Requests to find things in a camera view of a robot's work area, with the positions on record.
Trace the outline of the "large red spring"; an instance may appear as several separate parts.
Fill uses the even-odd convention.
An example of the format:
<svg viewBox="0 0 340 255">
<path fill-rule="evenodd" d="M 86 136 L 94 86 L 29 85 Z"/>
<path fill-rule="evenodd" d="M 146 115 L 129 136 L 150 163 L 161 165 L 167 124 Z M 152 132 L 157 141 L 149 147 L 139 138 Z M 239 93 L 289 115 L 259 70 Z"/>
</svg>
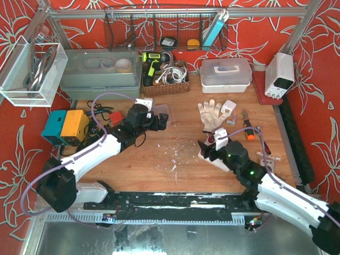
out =
<svg viewBox="0 0 340 255">
<path fill-rule="evenodd" d="M 209 143 L 214 143 L 215 142 L 215 137 L 213 134 L 211 134 L 209 137 L 208 137 L 208 142 Z"/>
</svg>

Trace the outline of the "white plug adapter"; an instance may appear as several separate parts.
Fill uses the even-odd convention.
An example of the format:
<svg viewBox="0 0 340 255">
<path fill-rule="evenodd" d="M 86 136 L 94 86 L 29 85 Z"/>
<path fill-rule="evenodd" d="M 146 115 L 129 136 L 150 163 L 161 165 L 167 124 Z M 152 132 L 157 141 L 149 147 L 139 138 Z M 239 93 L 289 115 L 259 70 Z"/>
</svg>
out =
<svg viewBox="0 0 340 255">
<path fill-rule="evenodd" d="M 227 100 L 222 105 L 220 112 L 226 115 L 227 117 L 229 117 L 232 114 L 232 112 L 235 110 L 235 108 L 236 108 L 236 103 L 231 100 Z"/>
</svg>

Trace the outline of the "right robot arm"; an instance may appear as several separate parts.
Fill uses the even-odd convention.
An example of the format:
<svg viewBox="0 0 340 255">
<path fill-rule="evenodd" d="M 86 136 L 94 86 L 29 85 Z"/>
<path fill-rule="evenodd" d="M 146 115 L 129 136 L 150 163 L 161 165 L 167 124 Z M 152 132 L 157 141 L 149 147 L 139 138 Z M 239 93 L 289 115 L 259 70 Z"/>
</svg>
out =
<svg viewBox="0 0 340 255">
<path fill-rule="evenodd" d="M 215 143 L 198 143 L 201 155 L 211 162 L 220 160 L 245 186 L 242 201 L 295 225 L 328 254 L 339 254 L 339 202 L 328 204 L 282 181 L 252 161 L 238 141 L 217 148 Z"/>
</svg>

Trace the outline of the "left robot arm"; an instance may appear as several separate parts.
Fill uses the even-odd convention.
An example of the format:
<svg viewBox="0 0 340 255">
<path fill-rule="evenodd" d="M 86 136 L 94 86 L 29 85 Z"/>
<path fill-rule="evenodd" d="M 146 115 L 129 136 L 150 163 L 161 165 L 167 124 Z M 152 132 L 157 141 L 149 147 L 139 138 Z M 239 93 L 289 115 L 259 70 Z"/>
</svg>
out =
<svg viewBox="0 0 340 255">
<path fill-rule="evenodd" d="M 127 117 L 104 135 L 76 154 L 46 162 L 43 177 L 38 181 L 38 194 L 57 212 L 68 210 L 76 203 L 105 202 L 111 187 L 104 181 L 81 183 L 79 180 L 106 159 L 116 156 L 135 144 L 147 131 L 167 127 L 168 114 L 154 114 L 143 104 L 134 104 Z"/>
</svg>

